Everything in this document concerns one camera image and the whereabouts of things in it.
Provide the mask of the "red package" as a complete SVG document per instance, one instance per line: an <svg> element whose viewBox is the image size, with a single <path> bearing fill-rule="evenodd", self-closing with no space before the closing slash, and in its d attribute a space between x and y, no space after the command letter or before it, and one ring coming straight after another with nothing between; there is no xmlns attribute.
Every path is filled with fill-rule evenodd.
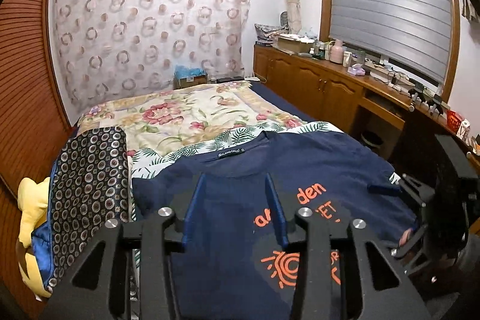
<svg viewBox="0 0 480 320"><path fill-rule="evenodd" d="M456 113L454 110L447 110L447 126L451 132L456 134L463 121L464 117L462 115Z"/></svg>

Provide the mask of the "purple tissue pack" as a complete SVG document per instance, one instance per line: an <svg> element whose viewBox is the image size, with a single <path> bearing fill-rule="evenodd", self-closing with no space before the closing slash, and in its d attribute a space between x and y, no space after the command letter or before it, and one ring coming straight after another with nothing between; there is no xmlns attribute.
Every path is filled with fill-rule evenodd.
<svg viewBox="0 0 480 320"><path fill-rule="evenodd" d="M353 76L364 76L365 75L365 69L363 68L363 65L360 63L353 64L349 68L347 68L347 72L350 75Z"/></svg>

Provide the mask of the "navy blue t-shirt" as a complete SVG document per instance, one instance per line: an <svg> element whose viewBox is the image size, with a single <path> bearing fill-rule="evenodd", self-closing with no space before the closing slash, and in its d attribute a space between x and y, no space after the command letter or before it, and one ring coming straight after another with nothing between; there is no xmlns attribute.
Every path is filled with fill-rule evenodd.
<svg viewBox="0 0 480 320"><path fill-rule="evenodd" d="M368 192L392 184L391 164L342 132L261 132L222 151L181 157L152 179L133 180L138 215L147 218L206 174L203 204L191 241L171 256L172 277L184 319L288 319L300 255L276 240L265 196L270 173L288 223L295 213L342 227L364 220L375 235L393 241L415 217L400 199Z"/></svg>

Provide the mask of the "floral blanket navy border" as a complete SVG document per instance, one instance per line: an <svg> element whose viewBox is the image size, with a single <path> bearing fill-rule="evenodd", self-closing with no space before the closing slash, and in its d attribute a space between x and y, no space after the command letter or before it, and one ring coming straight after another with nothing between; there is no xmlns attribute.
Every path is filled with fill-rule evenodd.
<svg viewBox="0 0 480 320"><path fill-rule="evenodd" d="M242 80L104 102L80 117L78 132L119 127L129 150L165 155L237 127L269 123L282 130L310 121L264 85Z"/></svg>

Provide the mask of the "cardboard box on cabinet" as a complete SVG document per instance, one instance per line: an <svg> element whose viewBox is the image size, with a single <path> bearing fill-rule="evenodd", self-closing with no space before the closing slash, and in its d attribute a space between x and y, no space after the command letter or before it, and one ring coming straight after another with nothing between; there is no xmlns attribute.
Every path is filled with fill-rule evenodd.
<svg viewBox="0 0 480 320"><path fill-rule="evenodd" d="M280 34L274 40L273 47L290 54L309 53L314 43L315 40L308 37Z"/></svg>

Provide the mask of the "circle pattern sheer curtain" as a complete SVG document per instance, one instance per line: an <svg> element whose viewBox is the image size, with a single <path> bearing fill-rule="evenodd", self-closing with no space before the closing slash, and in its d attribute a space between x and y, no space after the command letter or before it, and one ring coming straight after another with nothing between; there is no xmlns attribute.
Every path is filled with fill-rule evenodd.
<svg viewBox="0 0 480 320"><path fill-rule="evenodd" d="M243 76L250 0L52 0L61 83L77 111L160 91L176 66Z"/></svg>

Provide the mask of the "pink bottle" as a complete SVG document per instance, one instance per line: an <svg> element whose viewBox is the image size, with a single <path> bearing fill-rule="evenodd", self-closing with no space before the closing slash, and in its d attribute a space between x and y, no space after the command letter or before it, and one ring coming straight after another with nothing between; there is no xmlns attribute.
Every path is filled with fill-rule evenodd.
<svg viewBox="0 0 480 320"><path fill-rule="evenodd" d="M333 41L329 49L329 61L335 64L342 64L343 53L343 41L339 39Z"/></svg>

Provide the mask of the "dark circle pattern folded quilt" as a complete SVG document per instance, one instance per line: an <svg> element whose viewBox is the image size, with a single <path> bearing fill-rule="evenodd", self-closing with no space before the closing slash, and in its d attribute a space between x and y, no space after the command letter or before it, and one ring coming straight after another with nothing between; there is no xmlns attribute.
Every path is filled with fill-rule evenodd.
<svg viewBox="0 0 480 320"><path fill-rule="evenodd" d="M126 134L101 127L70 139L49 178L46 221L32 232L41 285L52 293L96 231L128 222Z"/></svg>

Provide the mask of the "yellow plush pillow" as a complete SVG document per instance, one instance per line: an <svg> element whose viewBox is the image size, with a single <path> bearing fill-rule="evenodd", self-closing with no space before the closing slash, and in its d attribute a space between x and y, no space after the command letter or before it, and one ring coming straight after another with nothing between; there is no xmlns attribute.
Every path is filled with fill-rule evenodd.
<svg viewBox="0 0 480 320"><path fill-rule="evenodd" d="M39 183L33 179L24 178L19 183L17 194L21 220L16 240L16 259L21 278L37 301L44 301L51 296L43 288L41 272L32 247L32 232L47 221L49 182L49 178Z"/></svg>

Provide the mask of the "wooden louvered wardrobe door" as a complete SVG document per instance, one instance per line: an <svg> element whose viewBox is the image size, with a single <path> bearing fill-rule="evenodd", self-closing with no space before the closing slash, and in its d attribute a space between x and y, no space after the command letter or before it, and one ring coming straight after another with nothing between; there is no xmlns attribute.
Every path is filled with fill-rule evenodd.
<svg viewBox="0 0 480 320"><path fill-rule="evenodd" d="M1 3L1 317L36 319L43 304L16 257L20 181L49 175L71 127L59 99L47 35L48 0Z"/></svg>

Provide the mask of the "grey window blind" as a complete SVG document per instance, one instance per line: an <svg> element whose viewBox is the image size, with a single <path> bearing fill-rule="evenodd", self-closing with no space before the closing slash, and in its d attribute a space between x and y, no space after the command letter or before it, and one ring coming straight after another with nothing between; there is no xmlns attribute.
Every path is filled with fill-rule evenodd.
<svg viewBox="0 0 480 320"><path fill-rule="evenodd" d="M329 32L438 84L450 58L451 5L452 0L332 0Z"/></svg>

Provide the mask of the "palm leaf print sheet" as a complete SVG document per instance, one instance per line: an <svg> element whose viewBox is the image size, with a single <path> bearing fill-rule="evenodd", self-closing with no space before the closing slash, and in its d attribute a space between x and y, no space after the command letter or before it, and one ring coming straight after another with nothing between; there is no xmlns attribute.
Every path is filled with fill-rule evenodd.
<svg viewBox="0 0 480 320"><path fill-rule="evenodd" d="M338 127L325 121L313 121L299 124L299 126L295 127L287 127L274 123L272 120L265 120L256 125L236 127L224 131L211 140L199 141L164 155L160 155L150 148L140 149L131 158L131 178L152 179L157 176L160 171L171 166L181 157L217 152L243 145L254 140L263 131L295 134L308 132L341 132Z"/></svg>

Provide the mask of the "wooden sideboard cabinet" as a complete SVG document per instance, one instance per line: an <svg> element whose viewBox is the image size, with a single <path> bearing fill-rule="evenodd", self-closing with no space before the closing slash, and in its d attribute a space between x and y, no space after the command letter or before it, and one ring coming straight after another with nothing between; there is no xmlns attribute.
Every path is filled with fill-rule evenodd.
<svg viewBox="0 0 480 320"><path fill-rule="evenodd" d="M408 174L448 183L468 197L469 229L479 233L479 159L450 128L447 115L370 76L355 78L337 64L255 46L253 72L305 115L327 121Z"/></svg>

